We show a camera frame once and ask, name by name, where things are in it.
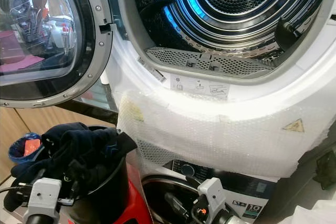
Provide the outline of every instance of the bubble wrap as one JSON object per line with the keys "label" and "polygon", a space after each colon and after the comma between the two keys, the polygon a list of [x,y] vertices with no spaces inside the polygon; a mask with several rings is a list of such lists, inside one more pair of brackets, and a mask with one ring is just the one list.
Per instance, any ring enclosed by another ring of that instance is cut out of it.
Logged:
{"label": "bubble wrap", "polygon": [[[232,121],[216,113],[176,111],[155,93],[129,91],[121,100],[118,128],[137,142],[149,169],[177,158],[228,172],[289,177],[299,158],[327,136],[333,118],[333,110],[295,105]],[[297,119],[302,119],[304,132],[283,129]]]}

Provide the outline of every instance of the black fabric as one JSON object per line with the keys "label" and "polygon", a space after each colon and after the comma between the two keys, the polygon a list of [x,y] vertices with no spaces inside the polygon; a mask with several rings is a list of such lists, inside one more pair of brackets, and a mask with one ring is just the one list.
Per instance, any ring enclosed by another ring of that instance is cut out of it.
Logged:
{"label": "black fabric", "polygon": [[[51,158],[19,164],[12,168],[16,177],[12,186],[31,183],[41,169],[44,177],[62,180],[59,197],[69,197],[74,181],[80,193],[96,189],[113,172],[120,159],[136,148],[135,142],[115,128],[91,131],[82,123],[57,125],[42,135]],[[4,206],[14,211],[22,201],[14,191],[8,192]]]}

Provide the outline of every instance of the dryer door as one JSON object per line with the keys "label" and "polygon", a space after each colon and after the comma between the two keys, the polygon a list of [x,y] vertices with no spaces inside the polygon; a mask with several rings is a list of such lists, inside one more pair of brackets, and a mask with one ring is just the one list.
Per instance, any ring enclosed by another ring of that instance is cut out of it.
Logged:
{"label": "dryer door", "polygon": [[108,0],[0,0],[0,105],[50,106],[80,95],[112,46]]}

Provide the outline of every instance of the dryer drum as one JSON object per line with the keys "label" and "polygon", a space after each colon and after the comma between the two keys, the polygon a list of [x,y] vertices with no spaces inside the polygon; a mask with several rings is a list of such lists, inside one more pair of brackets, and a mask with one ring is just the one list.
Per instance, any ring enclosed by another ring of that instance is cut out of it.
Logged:
{"label": "dryer drum", "polygon": [[157,46],[265,60],[283,53],[275,40],[280,18],[302,34],[321,1],[135,0]]}

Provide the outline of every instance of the white appliance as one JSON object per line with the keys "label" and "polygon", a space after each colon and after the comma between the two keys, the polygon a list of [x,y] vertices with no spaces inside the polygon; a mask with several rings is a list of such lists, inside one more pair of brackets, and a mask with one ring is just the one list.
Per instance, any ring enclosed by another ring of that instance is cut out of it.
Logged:
{"label": "white appliance", "polygon": [[73,99],[105,69],[144,174],[182,159],[276,181],[334,121],[336,0],[0,1],[0,105]]}

